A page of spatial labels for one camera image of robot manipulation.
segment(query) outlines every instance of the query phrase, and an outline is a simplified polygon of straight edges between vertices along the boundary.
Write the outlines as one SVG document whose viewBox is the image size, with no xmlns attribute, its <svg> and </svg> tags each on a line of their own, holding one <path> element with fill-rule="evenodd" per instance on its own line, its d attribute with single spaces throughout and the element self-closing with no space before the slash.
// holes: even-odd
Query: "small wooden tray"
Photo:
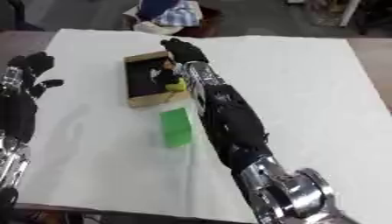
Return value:
<svg viewBox="0 0 392 224">
<path fill-rule="evenodd" d="M 187 91 L 170 92 L 151 80 L 150 70 L 161 69 L 168 57 L 168 52 L 153 52 L 124 58 L 131 107 L 153 106 L 189 97 Z"/>
</svg>

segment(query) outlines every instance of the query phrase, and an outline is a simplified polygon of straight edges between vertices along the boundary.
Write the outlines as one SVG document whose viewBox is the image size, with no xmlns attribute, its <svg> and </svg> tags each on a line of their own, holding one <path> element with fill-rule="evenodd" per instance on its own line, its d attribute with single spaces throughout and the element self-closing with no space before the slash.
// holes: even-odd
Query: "blue cloth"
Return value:
<svg viewBox="0 0 392 224">
<path fill-rule="evenodd" d="M 139 4 L 137 16 L 142 20 L 151 21 L 174 7 L 179 0 L 143 0 Z"/>
<path fill-rule="evenodd" d="M 161 26 L 199 26 L 200 21 L 189 1 L 179 0 L 172 8 L 151 20 Z"/>
</svg>

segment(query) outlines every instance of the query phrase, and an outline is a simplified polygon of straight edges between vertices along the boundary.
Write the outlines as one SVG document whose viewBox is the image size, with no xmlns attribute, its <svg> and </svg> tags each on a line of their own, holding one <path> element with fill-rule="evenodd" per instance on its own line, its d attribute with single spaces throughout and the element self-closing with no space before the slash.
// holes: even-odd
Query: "white sheet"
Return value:
<svg viewBox="0 0 392 224">
<path fill-rule="evenodd" d="M 122 58 L 162 50 L 163 37 L 61 31 L 45 78 L 64 87 L 39 100 L 32 164 L 20 202 L 255 221 L 208 143 L 191 101 L 132 109 Z M 289 170 L 318 170 L 339 207 L 362 223 L 389 216 L 392 122 L 345 40 L 187 39 L 254 107 L 270 148 Z M 160 111 L 186 107 L 193 142 L 166 149 Z"/>
</svg>

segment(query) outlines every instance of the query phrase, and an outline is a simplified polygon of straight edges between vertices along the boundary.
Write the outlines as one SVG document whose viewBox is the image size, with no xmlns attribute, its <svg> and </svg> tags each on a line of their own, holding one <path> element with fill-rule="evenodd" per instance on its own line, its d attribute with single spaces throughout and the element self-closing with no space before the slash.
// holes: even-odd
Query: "green cube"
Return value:
<svg viewBox="0 0 392 224">
<path fill-rule="evenodd" d="M 166 147 L 175 148 L 191 142 L 192 128 L 185 108 L 163 112 L 160 117 Z"/>
</svg>

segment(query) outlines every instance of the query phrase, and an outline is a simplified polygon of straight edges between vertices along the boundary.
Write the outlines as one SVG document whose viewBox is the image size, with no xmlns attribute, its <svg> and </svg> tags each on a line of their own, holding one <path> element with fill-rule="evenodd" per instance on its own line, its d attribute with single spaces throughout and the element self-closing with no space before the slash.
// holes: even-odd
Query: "metallic robot arm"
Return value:
<svg viewBox="0 0 392 224">
<path fill-rule="evenodd" d="M 284 170 L 256 113 L 213 71 L 200 49 L 178 39 L 162 45 L 181 63 L 179 73 L 198 104 L 206 134 L 259 223 L 357 223 L 337 209 L 332 188 L 317 172 Z"/>
<path fill-rule="evenodd" d="M 53 57 L 39 52 L 10 60 L 0 73 L 0 223 L 7 223 L 18 199 L 18 183 L 30 163 L 27 146 L 35 127 L 35 101 L 63 80 L 35 80 L 53 67 Z"/>
</svg>

